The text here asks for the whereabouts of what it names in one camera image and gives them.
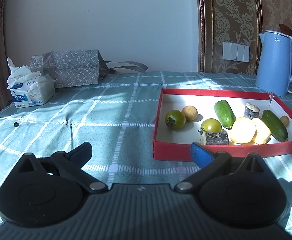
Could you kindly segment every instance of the tissue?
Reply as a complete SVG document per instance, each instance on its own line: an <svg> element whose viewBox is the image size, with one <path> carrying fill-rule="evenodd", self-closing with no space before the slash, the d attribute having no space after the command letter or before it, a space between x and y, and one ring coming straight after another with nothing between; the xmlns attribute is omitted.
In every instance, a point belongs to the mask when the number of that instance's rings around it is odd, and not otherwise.
<svg viewBox="0 0 292 240"><path fill-rule="evenodd" d="M16 67L10 58L7 62L11 70L7 89L11 91L16 108L43 105L56 93L49 75L32 72L28 66Z"/></svg>

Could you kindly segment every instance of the blue plaid tablecloth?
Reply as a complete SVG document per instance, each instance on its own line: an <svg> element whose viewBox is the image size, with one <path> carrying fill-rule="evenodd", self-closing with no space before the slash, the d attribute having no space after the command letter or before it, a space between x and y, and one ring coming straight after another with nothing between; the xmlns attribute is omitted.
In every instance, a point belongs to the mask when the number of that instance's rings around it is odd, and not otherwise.
<svg viewBox="0 0 292 240"><path fill-rule="evenodd" d="M193 162L156 161L152 157L161 88L261 92L254 76L149 72L107 75L98 85L59 89L42 106L16 109L11 104L0 112L0 186L24 153L49 157L86 141L92 144L93 156L83 170L109 186L174 185L185 179L199 169ZM292 110L292 93L280 99ZM279 224L292 235L292 154L267 158L266 162L287 194L287 208Z"/></svg>

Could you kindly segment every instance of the wall switch panel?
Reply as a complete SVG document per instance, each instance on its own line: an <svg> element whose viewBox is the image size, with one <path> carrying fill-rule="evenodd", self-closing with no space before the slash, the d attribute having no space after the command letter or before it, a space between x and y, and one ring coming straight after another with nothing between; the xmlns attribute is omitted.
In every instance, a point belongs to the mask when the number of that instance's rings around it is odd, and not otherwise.
<svg viewBox="0 0 292 240"><path fill-rule="evenodd" d="M244 46L244 62L249 62L249 46Z"/></svg>
<svg viewBox="0 0 292 240"><path fill-rule="evenodd" d="M238 51L238 44L232 43L231 44L231 53L230 53L230 60L237 60L237 51Z"/></svg>
<svg viewBox="0 0 292 240"><path fill-rule="evenodd" d="M244 50L245 46L238 44L237 61L244 61Z"/></svg>
<svg viewBox="0 0 292 240"><path fill-rule="evenodd" d="M249 46L223 42L223 59L249 62Z"/></svg>
<svg viewBox="0 0 292 240"><path fill-rule="evenodd" d="M223 42L223 59L230 60L231 43Z"/></svg>

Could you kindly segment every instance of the sugarcane piece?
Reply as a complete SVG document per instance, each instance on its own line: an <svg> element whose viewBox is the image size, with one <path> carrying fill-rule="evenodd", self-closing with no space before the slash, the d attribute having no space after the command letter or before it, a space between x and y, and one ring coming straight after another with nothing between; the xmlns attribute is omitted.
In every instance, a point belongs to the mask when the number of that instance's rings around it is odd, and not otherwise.
<svg viewBox="0 0 292 240"><path fill-rule="evenodd" d="M203 130L199 143L201 145L228 145L228 134L223 132L205 132Z"/></svg>
<svg viewBox="0 0 292 240"><path fill-rule="evenodd" d="M246 103L244 117L249 118L250 120L258 117L259 108L257 106L252 105L250 102Z"/></svg>

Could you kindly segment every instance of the wooden frame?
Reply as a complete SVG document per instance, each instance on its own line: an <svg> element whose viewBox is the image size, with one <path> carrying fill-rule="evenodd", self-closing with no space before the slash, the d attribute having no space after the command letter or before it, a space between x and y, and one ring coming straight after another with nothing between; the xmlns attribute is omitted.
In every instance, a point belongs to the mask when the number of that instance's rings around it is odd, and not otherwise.
<svg viewBox="0 0 292 240"><path fill-rule="evenodd" d="M197 0L198 1L198 26L199 26L199 54L198 54L198 72L212 72L214 61L214 0ZM260 57L261 44L258 37L263 32L262 7L261 0L255 0L257 27L256 46L254 47L255 55L255 74Z"/></svg>

